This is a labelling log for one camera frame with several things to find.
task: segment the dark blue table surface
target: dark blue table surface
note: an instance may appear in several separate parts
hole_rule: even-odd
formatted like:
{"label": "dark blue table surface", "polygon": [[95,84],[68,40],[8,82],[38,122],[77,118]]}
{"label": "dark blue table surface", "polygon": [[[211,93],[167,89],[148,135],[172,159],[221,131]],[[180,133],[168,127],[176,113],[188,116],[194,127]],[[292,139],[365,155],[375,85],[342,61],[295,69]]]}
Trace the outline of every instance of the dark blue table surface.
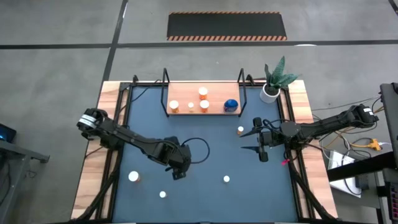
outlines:
{"label": "dark blue table surface", "polygon": [[[135,87],[133,98],[143,89]],[[254,151],[240,148],[257,146],[257,139],[256,135],[239,138],[238,126],[247,132],[256,116],[271,121],[280,119],[277,103],[263,103],[259,91],[259,88],[247,89],[248,104],[240,118],[202,115],[167,118],[160,104],[160,88],[148,89],[131,105],[130,128],[148,138],[176,136],[180,143],[188,138],[203,138],[210,145],[210,157],[201,164],[192,164],[186,178],[173,180],[164,166],[126,144],[113,222],[297,221],[289,170],[281,164],[284,146],[267,147],[268,162],[260,162]],[[194,140],[188,145],[192,161],[206,156],[203,142]],[[138,183],[128,179],[133,170],[141,175]],[[231,179],[228,184],[223,182],[225,175]],[[165,191],[167,197],[160,198],[160,191]]]}

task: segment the potted plant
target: potted plant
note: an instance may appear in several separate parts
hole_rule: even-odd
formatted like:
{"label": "potted plant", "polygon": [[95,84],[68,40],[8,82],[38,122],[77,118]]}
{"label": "potted plant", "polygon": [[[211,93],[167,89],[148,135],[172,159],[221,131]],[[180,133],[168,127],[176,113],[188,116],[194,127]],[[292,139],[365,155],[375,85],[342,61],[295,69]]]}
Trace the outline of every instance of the potted plant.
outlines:
{"label": "potted plant", "polygon": [[280,89],[282,87],[287,87],[287,85],[291,84],[294,80],[296,80],[297,76],[294,74],[283,74],[285,68],[285,56],[283,56],[278,66],[276,66],[275,70],[272,74],[268,71],[268,65],[265,66],[266,72],[266,80],[267,83],[264,84],[262,90],[260,92],[260,99],[265,103],[272,103],[276,100],[276,98],[280,94]]}

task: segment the concrete floor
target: concrete floor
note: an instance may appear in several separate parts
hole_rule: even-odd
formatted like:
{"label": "concrete floor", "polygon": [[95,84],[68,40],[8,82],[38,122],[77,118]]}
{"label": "concrete floor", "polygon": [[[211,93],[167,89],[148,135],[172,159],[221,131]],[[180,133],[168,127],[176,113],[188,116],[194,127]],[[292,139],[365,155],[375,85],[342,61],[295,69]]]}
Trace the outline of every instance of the concrete floor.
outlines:
{"label": "concrete floor", "polygon": [[[2,0],[0,45],[110,43],[120,6],[121,0]],[[119,42],[164,42],[170,11],[202,10],[280,11],[289,40],[398,39],[398,17],[387,0],[131,0]],[[108,53],[0,50],[0,123],[18,131],[18,145],[51,155],[44,166],[32,162],[37,176],[26,178],[11,223],[69,219],[87,144],[75,125],[96,104]],[[305,80],[314,109],[376,96],[379,84],[397,81],[398,45],[118,49],[110,80],[155,80],[164,67],[173,80],[235,79],[240,68],[263,77],[264,63],[273,68],[283,55],[286,70]],[[314,113],[326,118],[345,109]],[[349,140],[389,141],[379,117],[377,129]],[[374,209],[333,195],[340,218],[376,222]]]}

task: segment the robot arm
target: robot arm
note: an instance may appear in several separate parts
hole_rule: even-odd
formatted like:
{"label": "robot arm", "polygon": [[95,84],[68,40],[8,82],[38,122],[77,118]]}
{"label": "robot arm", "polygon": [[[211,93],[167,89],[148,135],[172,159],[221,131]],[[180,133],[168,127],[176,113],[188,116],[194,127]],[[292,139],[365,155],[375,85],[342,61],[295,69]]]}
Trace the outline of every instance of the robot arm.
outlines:
{"label": "robot arm", "polygon": [[[312,139],[322,136],[324,134],[332,133],[347,127],[355,128],[370,128],[377,122],[379,118],[375,116],[368,106],[358,105],[352,106],[348,110],[332,116],[330,118],[322,119],[311,124],[297,124],[293,121],[281,123],[279,128],[272,128],[267,123],[261,123],[261,118],[253,119],[252,131],[243,134],[245,137],[252,134],[257,134],[259,147],[244,147],[246,149],[253,149],[259,153],[260,161],[266,162],[267,152],[264,151],[264,146],[278,146],[280,144],[287,144],[289,149],[301,149],[312,141]],[[262,132],[264,128],[269,129],[267,132]]]}
{"label": "robot arm", "polygon": [[119,150],[123,143],[136,146],[148,159],[170,167],[173,179],[178,180],[186,176],[191,164],[191,152],[188,145],[180,146],[177,137],[165,139],[145,138],[134,131],[124,128],[110,118],[108,114],[96,108],[87,109],[77,123],[82,136],[101,138],[101,145],[112,150]]}

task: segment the wooden board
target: wooden board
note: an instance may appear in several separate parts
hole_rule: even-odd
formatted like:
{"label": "wooden board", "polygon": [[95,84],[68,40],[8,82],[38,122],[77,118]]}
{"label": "wooden board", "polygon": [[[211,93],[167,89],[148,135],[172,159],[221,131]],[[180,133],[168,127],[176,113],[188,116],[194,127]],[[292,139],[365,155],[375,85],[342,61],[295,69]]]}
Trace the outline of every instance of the wooden board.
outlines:
{"label": "wooden board", "polygon": [[[296,123],[312,123],[312,112],[310,107],[310,102],[308,100],[307,92],[305,90],[305,85],[303,80],[296,80],[289,85],[290,99],[293,106],[293,114]],[[282,106],[284,107],[284,113],[287,112],[287,103],[285,102],[285,97],[282,98]],[[319,146],[318,141],[312,141],[311,144]],[[328,211],[330,215],[334,217],[337,216],[337,210],[335,206],[335,201],[331,194],[331,189],[329,185],[328,174],[326,173],[326,167],[323,163],[322,152],[314,147],[306,146],[302,151],[305,171],[307,173],[308,184],[311,191],[316,196],[318,201],[323,205],[323,207]],[[298,161],[295,161],[295,167],[300,170]],[[307,203],[305,200],[304,193],[300,187],[298,187],[298,194],[300,196],[300,203],[303,208],[303,216],[308,216],[308,210],[306,209]]]}
{"label": "wooden board", "polygon": [[[199,99],[199,88],[206,87],[208,90],[207,99],[209,108],[207,113],[203,113],[200,108],[201,99]],[[167,94],[167,113],[169,115],[187,115],[187,114],[240,114],[241,101],[239,96],[239,83],[170,83]],[[225,113],[224,103],[226,100],[234,99],[238,102],[238,108],[234,112]],[[179,103],[178,113],[173,113],[169,107],[172,100]],[[190,112],[188,103],[193,103],[193,111]]]}
{"label": "wooden board", "polygon": [[[211,81],[211,82],[236,83],[236,81]],[[194,82],[180,81],[180,82],[173,82],[171,84],[176,84],[176,83],[194,83]],[[114,108],[116,106],[116,100],[118,98],[119,84],[120,81],[104,82],[99,97],[98,108],[107,111],[110,118],[114,116]],[[294,81],[292,84],[289,85],[289,90],[290,90],[290,97],[292,100],[293,111],[296,122],[298,123],[313,122],[310,103],[308,102],[308,97],[307,97],[307,92],[305,91],[304,82],[302,80]],[[284,107],[285,117],[288,118],[289,114],[287,111],[287,104],[286,101],[284,100],[284,97],[282,97],[282,106]],[[312,142],[312,144],[318,145],[318,143],[315,141]],[[98,148],[98,142],[90,142],[87,153],[97,148]],[[314,193],[319,202],[324,206],[324,208],[331,215],[337,217],[337,211],[333,200],[333,196],[331,194],[326,168],[323,163],[322,152],[312,147],[307,147],[302,152],[307,172],[307,179],[311,191]],[[106,150],[102,149],[92,154],[90,157],[88,157],[85,160],[78,185],[78,191],[75,197],[75,203],[73,205],[71,218],[77,218],[79,215],[81,215],[86,209],[86,207],[93,201],[95,195],[98,193],[101,185],[105,158],[106,158]],[[299,196],[300,196],[300,202],[302,204],[304,217],[308,217],[308,211],[305,205],[305,197],[301,190],[299,192]],[[109,204],[108,202],[109,202],[109,193],[105,198],[104,209],[108,207]]]}

